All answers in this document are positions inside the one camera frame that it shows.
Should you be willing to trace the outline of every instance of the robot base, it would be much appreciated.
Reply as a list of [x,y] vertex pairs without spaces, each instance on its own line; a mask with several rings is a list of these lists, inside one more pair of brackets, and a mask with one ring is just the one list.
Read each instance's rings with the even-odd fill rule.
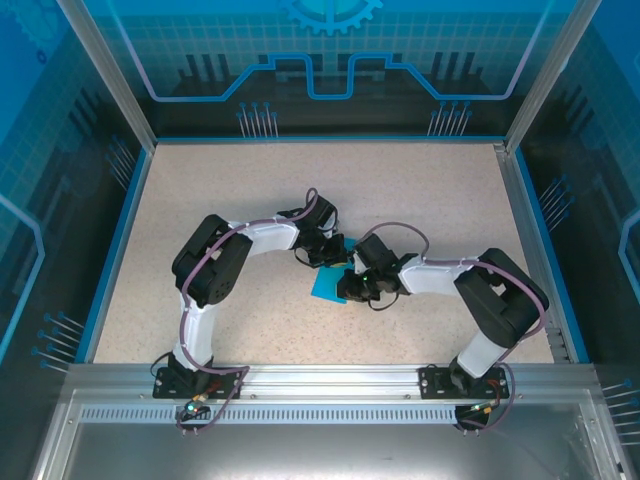
[[[191,399],[204,392],[209,399],[229,398],[229,394],[240,374],[213,375],[206,372],[191,371],[184,368],[173,354],[169,356],[167,367],[158,369],[153,386],[153,398]],[[233,398],[240,397],[241,388]]]
[[469,390],[468,395],[463,395],[451,382],[451,370],[449,367],[437,367],[429,365],[418,369],[418,383],[420,385],[420,397],[423,400],[493,400],[496,398],[496,390],[491,385],[494,380],[499,385],[500,399],[509,398],[509,386],[502,368],[490,368],[482,378],[477,379]]

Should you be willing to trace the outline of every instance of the wire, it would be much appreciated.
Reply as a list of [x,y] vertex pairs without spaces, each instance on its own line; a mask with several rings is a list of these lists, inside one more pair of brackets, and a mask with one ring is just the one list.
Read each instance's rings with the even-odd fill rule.
[[513,408],[513,402],[515,402],[515,399],[516,399],[516,376],[513,373],[513,369],[511,368],[511,366],[509,366],[506,363],[498,363],[497,365],[504,367],[505,370],[509,373],[509,379],[511,380],[511,395],[509,396],[509,401],[507,402],[507,406],[504,408],[502,415],[500,415],[498,419],[495,422],[493,422],[491,425],[483,426],[483,430],[485,431],[494,430],[498,425],[500,425],[504,421],[505,418],[507,418],[507,415]]
[[527,338],[532,337],[533,335],[535,335],[536,333],[538,333],[540,330],[542,330],[543,328],[545,328],[547,326],[547,315],[546,315],[546,313],[544,311],[544,305],[542,305],[542,302],[540,301],[538,296],[524,282],[522,282],[521,280],[519,280],[518,278],[516,278],[515,276],[513,276],[512,274],[510,274],[506,270],[503,270],[500,267],[496,267],[495,265],[491,265],[490,263],[481,262],[479,260],[471,260],[471,259],[462,259],[462,260],[428,260],[428,259],[425,258],[424,259],[424,263],[426,265],[433,265],[433,266],[457,267],[457,266],[460,266],[460,265],[467,265],[467,266],[472,266],[472,267],[484,268],[486,270],[489,270],[490,272],[493,272],[493,273],[496,273],[496,274],[500,275],[505,280],[508,280],[509,282],[514,284],[516,287],[518,287],[520,290],[522,290],[522,292],[527,297],[529,297],[529,299],[533,302],[533,304],[536,306],[536,309],[538,310],[538,314],[539,314],[538,324],[533,329],[531,329],[527,333],[525,333],[522,336],[522,338],[518,341],[517,344],[515,344],[509,350],[504,352],[502,354],[502,356],[498,359],[499,362],[501,362],[502,360],[507,358],[509,356],[509,354],[513,351],[513,349],[516,348],[518,345],[520,345],[520,343],[522,343]]
[[369,305],[369,308],[371,310],[373,310],[374,312],[382,312],[384,310],[386,310],[387,308],[390,308],[393,306],[394,303],[396,303],[398,301],[398,298],[400,297],[400,294],[398,292],[396,292],[396,298],[393,299],[393,302],[391,302],[389,305],[385,305],[384,307],[374,307],[371,304],[371,299],[367,300],[367,305]]
[[[307,201],[307,205],[305,206],[305,209],[298,215],[291,217],[291,218],[286,218],[283,219],[282,221],[286,222],[286,223],[293,223],[293,222],[297,222],[298,220],[303,219],[304,217],[306,217],[316,206],[316,203],[318,203],[318,190],[315,188],[310,188],[309,190],[307,190],[307,194],[306,194],[306,201]],[[182,349],[182,353],[184,354],[185,358],[187,359],[187,361],[189,363],[191,363],[191,365],[193,365],[194,367],[196,367],[198,370],[206,372],[206,373],[212,373],[214,375],[228,375],[228,374],[232,374],[232,373],[239,373],[240,377],[238,378],[238,381],[236,382],[235,386],[233,387],[233,389],[231,390],[231,393],[229,394],[229,396],[227,397],[227,399],[225,400],[224,404],[222,405],[222,407],[220,408],[220,410],[218,411],[218,413],[216,414],[215,417],[213,417],[213,419],[206,425],[204,425],[203,427],[201,427],[199,429],[199,431],[204,431],[208,428],[211,428],[220,418],[220,416],[222,416],[222,414],[224,413],[224,411],[226,410],[226,408],[229,405],[229,402],[231,401],[231,399],[233,398],[233,396],[236,394],[236,392],[240,389],[240,386],[242,385],[242,383],[244,382],[244,378],[246,377],[247,373],[249,373],[249,366],[244,366],[244,367],[235,367],[235,368],[227,368],[227,369],[220,369],[220,368],[209,368],[209,367],[205,367],[204,365],[200,365],[191,355],[191,353],[189,353],[189,350],[187,349],[187,342],[186,342],[186,326],[187,326],[187,317],[189,316],[189,309],[191,308],[191,297],[189,297],[189,286],[191,285],[191,282],[193,282],[193,279],[196,277],[196,275],[200,272],[200,270],[202,270],[202,267],[204,267],[204,265],[213,257],[213,255],[218,251],[218,249],[229,239],[231,238],[233,235],[235,235],[236,233],[248,228],[248,227],[252,227],[255,225],[267,225],[267,224],[277,224],[280,223],[278,218],[265,218],[265,219],[261,219],[261,220],[253,220],[249,223],[244,223],[241,225],[238,225],[235,228],[232,228],[231,230],[229,230],[228,232],[224,233],[218,240],[215,241],[215,243],[211,246],[211,248],[207,251],[207,253],[200,259],[200,261],[196,264],[196,266],[194,267],[194,269],[191,271],[191,273],[187,276],[187,278],[185,279],[182,288],[180,289],[181,293],[182,293],[182,299],[184,300],[184,310],[182,312],[182,317],[180,318],[180,348]],[[178,417],[178,420],[176,422],[176,426],[180,429],[182,429],[184,432],[188,431],[187,429],[185,429],[185,427],[182,425],[182,422],[180,421],[180,418]]]
[[160,363],[160,361],[162,361],[163,359],[167,358],[169,355],[171,355],[171,350],[169,350],[168,352],[163,353],[162,355],[160,355],[158,358],[156,358],[153,361],[153,363],[149,367],[149,372],[151,373],[151,376],[153,378],[156,378],[156,374],[153,373],[153,367],[155,367],[158,363]]
[[445,267],[458,267],[458,266],[462,266],[462,265],[468,265],[468,266],[472,266],[472,267],[480,267],[480,268],[484,268],[490,272],[496,273],[498,275],[500,275],[502,278],[504,278],[505,280],[508,280],[509,282],[511,282],[513,285],[515,285],[516,287],[518,287],[520,290],[522,290],[522,292],[531,299],[531,301],[533,302],[533,304],[535,305],[536,309],[538,310],[538,314],[539,314],[539,319],[538,319],[538,324],[530,331],[528,331],[527,333],[525,333],[522,338],[520,339],[520,341],[518,341],[518,343],[516,345],[514,345],[512,348],[510,348],[509,350],[507,350],[506,352],[504,352],[502,354],[502,356],[498,359],[498,361],[502,361],[505,358],[507,358],[507,356],[509,356],[509,354],[513,351],[514,348],[516,348],[521,342],[523,342],[524,340],[526,340],[527,338],[532,337],[533,335],[535,335],[536,333],[538,333],[540,330],[542,330],[543,328],[545,328],[547,326],[547,315],[545,313],[545,309],[544,306],[542,305],[542,302],[540,301],[540,299],[538,298],[538,296],[535,294],[535,292],[533,290],[531,290],[531,288],[529,288],[524,282],[522,282],[521,280],[519,280],[518,278],[516,278],[515,276],[513,276],[512,274],[510,274],[509,272],[503,270],[500,267],[496,267],[495,265],[491,265],[490,263],[486,263],[486,262],[482,262],[479,260],[472,260],[472,259],[460,259],[460,260],[429,260],[428,258],[426,258],[426,254],[429,250],[429,238],[417,227],[414,227],[413,225],[409,225],[408,223],[403,223],[403,222],[384,222],[384,223],[380,223],[378,225],[375,225],[374,227],[370,228],[369,231],[367,233],[365,233],[362,238],[359,240],[359,242],[361,242],[362,240],[364,240],[365,238],[367,238],[369,235],[371,235],[375,230],[382,228],[382,227],[386,227],[386,226],[398,226],[398,227],[404,227],[404,228],[408,228],[409,230],[412,230],[414,232],[416,232],[418,235],[420,235],[420,237],[424,240],[425,243],[425,247],[422,250],[422,253],[420,254],[422,260],[424,261],[424,263],[426,265],[433,265],[433,266],[445,266]]
[[493,387],[493,389],[496,392],[496,403],[497,403],[497,407],[500,406],[500,384],[496,381],[496,380],[489,380],[487,382],[489,385],[491,385]]
[[[307,204],[309,204],[309,202],[311,200],[309,200],[309,193],[311,193],[311,189],[307,190],[307,195],[305,196],[305,200],[307,201]],[[334,207],[336,209],[336,213],[333,216],[334,217],[334,221],[333,221],[333,225],[331,225],[329,228],[319,228],[318,231],[322,232],[322,233],[326,233],[326,232],[332,232],[334,228],[336,228],[338,226],[338,208]],[[296,208],[294,210],[291,210],[291,212],[301,212],[302,209],[301,208]]]
[[302,260],[299,256],[298,256],[298,248],[295,248],[293,250],[293,256],[296,257],[296,260],[298,260],[301,264],[303,264],[305,267],[311,267],[313,268],[313,265],[311,265],[309,262],[305,262],[304,260]]
[[420,257],[421,258],[425,258],[425,256],[427,255],[427,252],[429,251],[429,247],[431,246],[431,244],[429,243],[429,237],[427,237],[424,233],[422,233],[422,230],[420,230],[419,228],[414,227],[413,225],[409,225],[408,223],[404,223],[404,222],[383,222],[383,223],[379,223],[378,225],[374,225],[373,227],[371,227],[367,231],[367,233],[365,233],[360,238],[360,240],[358,240],[357,243],[360,243],[363,240],[365,240],[367,237],[369,237],[369,235],[371,235],[373,232],[375,232],[379,228],[390,227],[390,226],[407,228],[407,229],[417,233],[418,235],[420,235],[420,238],[422,238],[422,240],[424,240],[424,249],[422,250],[422,253],[420,254]]

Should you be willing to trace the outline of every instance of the work surface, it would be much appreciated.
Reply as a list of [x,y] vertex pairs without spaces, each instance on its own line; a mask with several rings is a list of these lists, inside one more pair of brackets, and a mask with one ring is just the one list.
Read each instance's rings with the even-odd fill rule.
[[[271,217],[304,205],[308,187],[340,211],[340,231],[359,238],[389,220],[422,229],[432,258],[498,247],[525,267],[491,145],[316,143],[159,145],[95,357],[150,363],[178,335],[179,293],[171,263],[202,219]],[[413,232],[380,237],[398,256],[419,252]],[[221,305],[216,362],[248,364],[417,364],[449,362],[477,331],[459,297],[401,297],[373,312],[310,295],[317,271],[292,252],[251,258]],[[544,334],[515,362],[551,362]]]

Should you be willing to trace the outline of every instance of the transparent panel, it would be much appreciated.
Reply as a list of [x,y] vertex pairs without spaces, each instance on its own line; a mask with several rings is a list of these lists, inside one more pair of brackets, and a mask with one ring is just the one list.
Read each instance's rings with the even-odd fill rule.
[[574,3],[87,5],[159,136],[457,137],[506,133]]
[[[637,441],[626,434],[638,430],[630,387],[640,384],[639,16],[640,4],[603,1],[522,146],[548,247],[588,355],[614,387],[625,443]],[[628,446],[637,462],[640,450]]]
[[0,465],[26,478],[140,145],[55,2],[0,13]]

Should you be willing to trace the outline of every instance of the gear logo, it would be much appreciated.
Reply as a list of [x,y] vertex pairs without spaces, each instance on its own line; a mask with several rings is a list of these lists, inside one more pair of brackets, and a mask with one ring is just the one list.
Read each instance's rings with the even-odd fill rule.
[[360,28],[362,20],[371,20],[373,11],[382,7],[381,0],[281,0],[289,12],[289,20],[297,21],[301,28],[311,28],[315,35],[336,31],[346,34],[351,28]]
[[55,0],[0,0],[0,13],[12,15],[24,34],[39,49],[58,33]]

